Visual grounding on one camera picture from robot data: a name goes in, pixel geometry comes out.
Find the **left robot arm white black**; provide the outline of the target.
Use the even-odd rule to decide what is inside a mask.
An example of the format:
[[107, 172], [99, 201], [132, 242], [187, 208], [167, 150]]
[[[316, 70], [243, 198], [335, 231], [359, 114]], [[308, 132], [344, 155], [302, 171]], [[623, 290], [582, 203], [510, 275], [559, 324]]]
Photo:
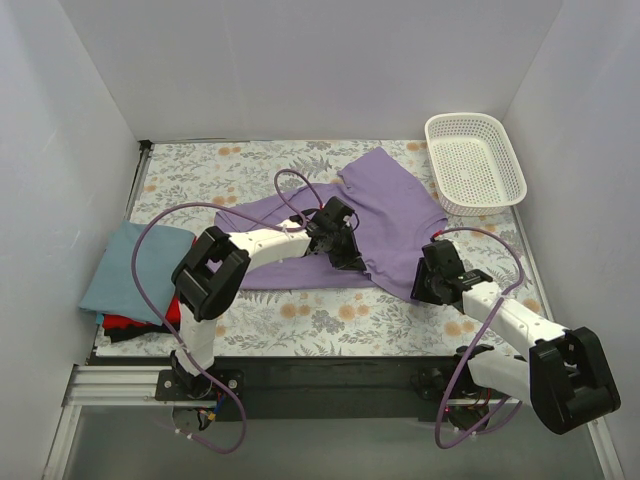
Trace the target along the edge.
[[363, 272], [351, 220], [357, 215], [332, 197], [277, 224], [248, 232], [206, 229], [172, 274], [180, 309], [180, 346], [171, 366], [180, 390], [193, 400], [205, 398], [213, 386], [216, 321], [229, 309], [245, 276], [286, 259], [324, 254], [336, 270]]

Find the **purple t shirt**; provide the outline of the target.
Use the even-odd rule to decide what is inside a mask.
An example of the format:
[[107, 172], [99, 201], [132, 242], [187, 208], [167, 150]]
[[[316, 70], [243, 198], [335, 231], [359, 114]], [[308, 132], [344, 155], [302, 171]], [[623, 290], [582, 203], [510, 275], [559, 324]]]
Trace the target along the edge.
[[326, 255], [286, 259], [249, 272], [248, 290], [367, 288], [378, 286], [408, 301], [422, 247], [444, 229], [442, 208], [423, 184], [378, 147], [339, 172], [337, 184], [316, 184], [322, 200], [336, 196], [355, 210], [356, 245], [364, 272], [339, 271]]

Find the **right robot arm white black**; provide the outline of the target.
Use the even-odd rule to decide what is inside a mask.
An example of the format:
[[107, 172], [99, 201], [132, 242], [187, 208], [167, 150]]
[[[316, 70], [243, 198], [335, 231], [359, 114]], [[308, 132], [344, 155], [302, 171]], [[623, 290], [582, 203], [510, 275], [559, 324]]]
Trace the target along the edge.
[[411, 297], [454, 307], [516, 352], [503, 356], [480, 343], [459, 348], [453, 372], [434, 377], [443, 403], [452, 395], [471, 398], [495, 390], [530, 406], [558, 435], [620, 408], [617, 385], [592, 330], [549, 321], [502, 293], [488, 274], [464, 267], [452, 241], [434, 239], [423, 247]]

